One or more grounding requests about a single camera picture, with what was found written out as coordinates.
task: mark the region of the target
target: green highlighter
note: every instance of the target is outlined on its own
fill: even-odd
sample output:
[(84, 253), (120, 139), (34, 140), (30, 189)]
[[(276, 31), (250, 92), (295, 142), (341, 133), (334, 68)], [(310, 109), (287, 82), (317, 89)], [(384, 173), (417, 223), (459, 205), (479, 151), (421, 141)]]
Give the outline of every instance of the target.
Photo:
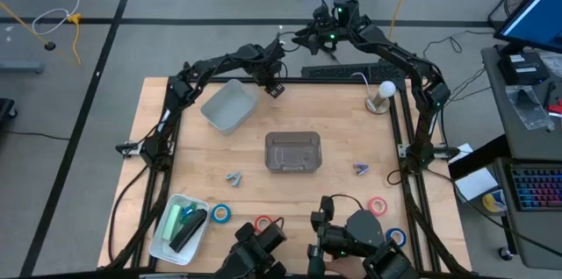
[(193, 214), (193, 212), (195, 212), (196, 209), (197, 209), (197, 205), (194, 203), (191, 203), (190, 205), (186, 206), (182, 212), (182, 218), (180, 219), (179, 223), (181, 225), (186, 224), (191, 214)]
[(166, 226), (164, 226), (164, 231), (162, 232), (163, 239), (171, 240), (174, 236), (176, 236), (179, 228), (179, 221), (182, 217), (182, 211), (183, 209), (179, 204), (172, 205), (169, 210)]

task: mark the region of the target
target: monitor screen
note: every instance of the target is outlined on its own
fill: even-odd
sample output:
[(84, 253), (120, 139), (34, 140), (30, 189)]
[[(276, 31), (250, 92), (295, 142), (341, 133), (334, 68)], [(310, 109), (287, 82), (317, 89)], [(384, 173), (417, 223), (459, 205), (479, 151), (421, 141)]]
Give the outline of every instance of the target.
[(495, 37), (562, 53), (562, 0), (524, 0)]

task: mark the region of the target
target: gray floor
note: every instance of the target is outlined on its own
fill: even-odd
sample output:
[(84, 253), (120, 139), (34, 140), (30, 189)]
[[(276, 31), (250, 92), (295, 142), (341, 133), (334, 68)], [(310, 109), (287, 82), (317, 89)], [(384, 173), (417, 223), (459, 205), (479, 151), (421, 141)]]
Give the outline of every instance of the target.
[[(74, 3), (72, 0), (2, 1), (25, 17), (59, 6), (71, 8)], [(118, 2), (81, 0), (79, 11), (88, 18), (111, 18)], [(371, 18), (389, 19), (396, 2), (361, 0), (362, 12)], [(481, 21), (494, 3), (496, 0), (405, 0), (399, 19)], [(317, 0), (129, 0), (125, 17), (309, 18), (317, 5)], [(8, 26), (0, 25), (1, 59), (36, 60), (47, 64), (43, 75), (0, 75), (0, 97), (18, 101), (20, 114), (10, 129), (69, 137), (109, 26), (81, 27), (81, 68), (72, 67), (57, 54), (43, 50), (19, 25), (6, 32), (4, 28)], [(283, 31), (291, 29), (298, 27), (285, 26)], [(420, 54), (429, 41), (465, 29), (398, 27), (393, 39)], [(274, 25), (120, 26), (34, 274), (96, 267), (122, 164), (113, 147), (128, 138), (145, 76), (174, 74), (184, 61), (194, 62), (232, 52), (242, 44), (265, 45), (278, 31)], [(73, 26), (64, 25), (49, 38), (57, 42), (59, 50), (71, 55)], [(495, 43), (491, 35), (471, 34), (459, 35), (458, 42), (464, 49), (461, 54), (454, 53), (448, 43), (428, 50), (428, 57), (441, 67), (451, 88), (482, 67), (479, 50)], [(346, 44), (341, 44), (336, 55), (343, 63), (376, 60)], [(298, 76), (302, 66), (333, 62), (324, 54), (313, 57), (299, 50), (287, 55), (285, 63), (289, 75)], [(483, 75), (466, 93), (487, 86), (486, 75)], [(453, 145), (468, 142), (479, 147), (502, 134), (490, 91), (451, 104), (445, 119)], [(8, 277), (19, 274), (66, 142), (15, 135), (4, 135), (1, 139), (0, 277)], [(469, 207), (459, 210), (474, 270), (484, 275), (513, 278), (562, 278), (562, 272), (528, 269), (518, 260), (501, 261), (495, 250), (505, 245), (502, 230), (490, 225)]]

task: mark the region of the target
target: small metal bracket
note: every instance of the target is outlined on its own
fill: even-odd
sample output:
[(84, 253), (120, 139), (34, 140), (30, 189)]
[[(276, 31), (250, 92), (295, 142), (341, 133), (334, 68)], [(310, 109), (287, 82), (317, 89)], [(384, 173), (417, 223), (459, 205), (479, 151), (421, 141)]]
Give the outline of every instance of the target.
[[(409, 144), (399, 144), (398, 147), (398, 156), (400, 158), (406, 158), (406, 150), (409, 147)], [(449, 155), (445, 152), (446, 146), (444, 144), (435, 144), (433, 146), (434, 150), (436, 150), (433, 154), (436, 160), (447, 160)]]

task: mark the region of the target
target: keyboard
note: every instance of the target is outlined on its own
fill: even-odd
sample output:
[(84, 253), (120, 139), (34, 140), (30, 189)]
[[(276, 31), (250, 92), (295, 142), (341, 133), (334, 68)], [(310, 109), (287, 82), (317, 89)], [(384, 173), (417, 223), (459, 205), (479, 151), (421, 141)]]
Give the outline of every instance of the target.
[(520, 211), (562, 211), (562, 164), (509, 164)]
[(393, 64), (381, 60), (378, 63), (365, 64), (347, 64), (347, 65), (325, 65), (303, 67), (300, 73), (305, 78), (353, 78), (361, 79), (362, 77), (353, 76), (354, 73), (363, 73), (369, 82), (383, 82), (393, 78), (403, 79), (406, 74), (397, 69)]

